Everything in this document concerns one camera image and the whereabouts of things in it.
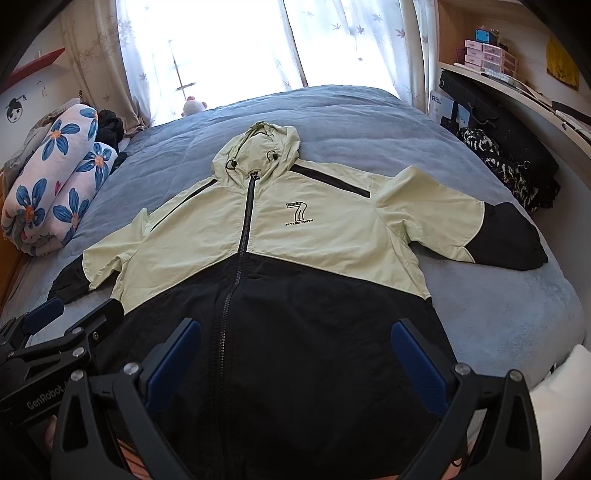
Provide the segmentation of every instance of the number 7 logo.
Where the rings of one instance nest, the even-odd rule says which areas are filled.
[[[304,212],[306,211],[306,207],[308,206],[305,202],[292,202],[286,203],[286,208],[297,208],[294,214],[294,221],[302,222],[304,220]]]

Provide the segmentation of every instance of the black stripe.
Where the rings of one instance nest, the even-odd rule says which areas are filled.
[[[195,190],[191,195],[189,195],[187,198],[185,198],[181,203],[179,203],[175,208],[173,208],[168,215],[166,215],[164,218],[162,218],[158,223],[156,223],[156,225],[154,225],[152,227],[152,230],[150,230],[151,232],[158,226],[160,225],[160,223],[166,218],[168,217],[171,213],[173,213],[178,207],[180,207],[183,203],[187,202],[188,200],[192,199],[193,197],[195,197],[195,195],[197,195],[198,193],[201,193],[203,190],[205,190],[206,188],[212,186],[214,183],[217,183],[216,179],[213,179],[212,181],[210,181],[209,183],[205,184],[203,187],[199,187],[197,190]]]
[[[362,197],[369,198],[369,192],[364,189],[360,189],[359,187],[354,187],[353,185],[348,184],[343,180],[336,179],[327,175],[326,173],[322,173],[318,170],[312,170],[311,168],[302,167],[301,165],[293,165],[290,168],[291,171],[299,173],[300,175],[305,175],[314,180],[321,181],[323,183],[327,183],[328,185],[332,185],[333,187],[337,187],[341,190],[346,190],[347,192],[356,193],[357,195],[361,195]]]

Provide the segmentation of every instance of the white cloth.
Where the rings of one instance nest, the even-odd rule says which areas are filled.
[[[531,392],[540,434],[542,480],[554,480],[591,426],[591,352],[576,345]]]

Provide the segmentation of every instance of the bed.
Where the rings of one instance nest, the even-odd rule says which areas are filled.
[[[346,164],[394,176],[415,165],[439,182],[489,203],[517,202],[480,159],[451,133],[383,90],[321,86],[277,93],[150,128],[131,140],[126,162],[111,175],[62,250],[33,258],[2,320],[42,303],[57,274],[82,251],[155,210],[210,175],[210,161],[256,121],[293,125],[304,160]],[[543,240],[549,262],[529,272],[453,262],[412,245],[434,306],[460,361],[478,373],[511,368],[533,387],[586,336],[583,311]],[[104,287],[68,305],[34,343],[55,338],[110,295]]]

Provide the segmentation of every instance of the black cuff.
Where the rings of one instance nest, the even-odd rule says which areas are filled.
[[[64,304],[77,300],[88,293],[90,282],[82,268],[82,255],[64,268],[54,280],[47,300],[57,297]]]
[[[512,203],[485,203],[482,227],[466,245],[476,263],[532,270],[548,261],[540,235]]]

